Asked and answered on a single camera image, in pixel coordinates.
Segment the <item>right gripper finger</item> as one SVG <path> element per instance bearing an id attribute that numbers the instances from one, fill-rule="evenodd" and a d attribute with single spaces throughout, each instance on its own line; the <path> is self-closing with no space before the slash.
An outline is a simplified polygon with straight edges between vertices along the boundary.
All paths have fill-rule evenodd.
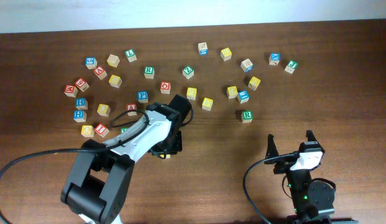
<path id="1" fill-rule="evenodd" d="M 278 150 L 274 142 L 274 135 L 269 134 L 267 137 L 267 150 L 266 150 L 266 159 L 274 159 L 279 156 Z"/>
<path id="2" fill-rule="evenodd" d="M 311 130 L 306 131 L 306 138 L 307 141 L 305 142 L 306 144 L 317 144 L 318 141 L 314 136 L 314 133 Z"/>

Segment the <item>yellow C block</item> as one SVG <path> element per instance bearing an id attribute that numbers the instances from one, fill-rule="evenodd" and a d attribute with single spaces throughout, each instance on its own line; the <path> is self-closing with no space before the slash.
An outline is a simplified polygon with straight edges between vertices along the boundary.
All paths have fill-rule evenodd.
<path id="1" fill-rule="evenodd" d="M 161 159 L 169 159 L 171 157 L 170 154 L 166 154 L 166 153 L 160 154 L 159 156 L 160 156 Z"/>

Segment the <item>green V block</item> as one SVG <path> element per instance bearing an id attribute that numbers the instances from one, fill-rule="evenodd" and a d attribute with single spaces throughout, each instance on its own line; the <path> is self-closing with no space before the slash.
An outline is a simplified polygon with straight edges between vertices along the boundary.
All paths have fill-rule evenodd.
<path id="1" fill-rule="evenodd" d="M 121 134 L 124 133 L 128 128 L 121 128 Z"/>

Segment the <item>blue P block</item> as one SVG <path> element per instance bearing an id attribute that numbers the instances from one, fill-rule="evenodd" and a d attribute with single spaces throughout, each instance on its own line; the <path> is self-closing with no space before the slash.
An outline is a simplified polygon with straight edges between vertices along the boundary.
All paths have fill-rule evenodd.
<path id="1" fill-rule="evenodd" d="M 138 101 L 140 103 L 148 103 L 148 92 L 147 91 L 139 91 L 138 92 Z"/>

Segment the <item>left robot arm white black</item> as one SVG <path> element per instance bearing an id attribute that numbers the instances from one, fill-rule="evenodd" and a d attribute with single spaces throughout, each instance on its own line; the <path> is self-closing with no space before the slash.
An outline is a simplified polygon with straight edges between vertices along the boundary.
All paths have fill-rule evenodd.
<path id="1" fill-rule="evenodd" d="M 60 195 L 86 223 L 121 223 L 134 165 L 145 154 L 165 159 L 182 150 L 180 128 L 192 112 L 187 98 L 147 105 L 125 132 L 103 143 L 87 140 L 79 149 Z"/>

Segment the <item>yellow block centre right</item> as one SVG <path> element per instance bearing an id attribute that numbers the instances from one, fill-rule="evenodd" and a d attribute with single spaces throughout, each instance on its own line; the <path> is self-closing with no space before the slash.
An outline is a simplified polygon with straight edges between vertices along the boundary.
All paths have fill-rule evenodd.
<path id="1" fill-rule="evenodd" d="M 212 109 L 213 103 L 213 99 L 205 97 L 202 102 L 202 109 L 210 111 Z"/>

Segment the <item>yellow block beside blue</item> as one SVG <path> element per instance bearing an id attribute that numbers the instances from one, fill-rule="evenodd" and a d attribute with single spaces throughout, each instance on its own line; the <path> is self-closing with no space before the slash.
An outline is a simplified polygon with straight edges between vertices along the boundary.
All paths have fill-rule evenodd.
<path id="1" fill-rule="evenodd" d="M 228 86 L 227 87 L 227 97 L 228 99 L 236 98 L 238 95 L 237 87 L 236 86 Z"/>

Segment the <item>red I block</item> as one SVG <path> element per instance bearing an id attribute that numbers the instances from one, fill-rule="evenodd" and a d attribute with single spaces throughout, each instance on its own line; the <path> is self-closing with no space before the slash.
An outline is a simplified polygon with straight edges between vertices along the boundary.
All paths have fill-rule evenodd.
<path id="1" fill-rule="evenodd" d="M 103 138 L 110 132 L 110 130 L 109 130 L 105 125 L 103 125 L 103 124 L 101 124 L 101 123 L 99 123 L 99 124 L 95 127 L 94 131 L 95 131 L 99 136 L 101 136 L 101 137 L 103 137 Z"/>

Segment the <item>yellow block left middle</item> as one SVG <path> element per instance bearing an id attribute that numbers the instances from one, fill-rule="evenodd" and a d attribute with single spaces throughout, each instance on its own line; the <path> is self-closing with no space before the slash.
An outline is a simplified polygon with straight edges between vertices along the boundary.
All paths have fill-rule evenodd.
<path id="1" fill-rule="evenodd" d="M 99 104 L 97 108 L 97 113 L 100 116 L 106 116 L 108 117 L 110 115 L 111 108 L 109 105 L 106 104 Z"/>

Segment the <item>blue X block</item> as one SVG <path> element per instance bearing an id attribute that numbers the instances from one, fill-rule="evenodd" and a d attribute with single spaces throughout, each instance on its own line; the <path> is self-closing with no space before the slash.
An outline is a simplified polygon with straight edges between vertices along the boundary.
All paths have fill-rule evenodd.
<path id="1" fill-rule="evenodd" d="M 274 53 L 272 52 L 269 57 L 269 65 L 278 65 L 281 60 L 280 53 Z"/>

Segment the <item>wood block orange picture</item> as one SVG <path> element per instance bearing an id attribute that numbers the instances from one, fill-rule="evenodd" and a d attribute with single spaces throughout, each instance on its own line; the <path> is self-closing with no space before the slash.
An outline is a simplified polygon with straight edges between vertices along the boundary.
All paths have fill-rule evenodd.
<path id="1" fill-rule="evenodd" d="M 241 62 L 240 67 L 244 72 L 248 72 L 253 68 L 253 63 L 249 58 L 247 58 Z"/>

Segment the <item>blue H block lower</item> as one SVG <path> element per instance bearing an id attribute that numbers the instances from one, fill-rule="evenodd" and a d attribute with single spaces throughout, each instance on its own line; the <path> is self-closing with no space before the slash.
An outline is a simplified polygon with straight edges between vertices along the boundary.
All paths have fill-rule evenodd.
<path id="1" fill-rule="evenodd" d="M 79 123 L 85 122 L 87 120 L 87 114 L 84 110 L 75 110 L 73 112 L 73 119 Z"/>

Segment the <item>wood block blue side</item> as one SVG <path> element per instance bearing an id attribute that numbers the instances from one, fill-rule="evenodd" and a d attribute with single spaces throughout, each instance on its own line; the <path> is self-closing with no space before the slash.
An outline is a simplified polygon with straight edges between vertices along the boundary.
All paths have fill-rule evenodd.
<path id="1" fill-rule="evenodd" d="M 206 42 L 198 43 L 198 51 L 199 55 L 207 55 L 208 54 L 208 46 Z"/>

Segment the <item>yellow block top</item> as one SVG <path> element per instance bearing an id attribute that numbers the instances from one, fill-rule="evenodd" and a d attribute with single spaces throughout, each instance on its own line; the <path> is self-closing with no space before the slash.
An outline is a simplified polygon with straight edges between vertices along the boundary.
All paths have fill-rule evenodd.
<path id="1" fill-rule="evenodd" d="M 231 50 L 227 47 L 227 48 L 224 48 L 220 51 L 220 56 L 222 58 L 223 61 L 227 61 L 227 60 L 230 60 L 232 58 L 232 52 Z"/>

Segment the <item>red 6 block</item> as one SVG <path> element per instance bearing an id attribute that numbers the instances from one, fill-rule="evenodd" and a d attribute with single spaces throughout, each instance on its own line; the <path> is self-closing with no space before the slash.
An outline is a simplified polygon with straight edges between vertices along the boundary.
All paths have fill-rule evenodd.
<path id="1" fill-rule="evenodd" d="M 79 78 L 76 82 L 75 82 L 75 85 L 77 86 L 77 88 L 84 92 L 86 91 L 88 88 L 89 88 L 89 84 L 83 79 L 83 78 Z"/>

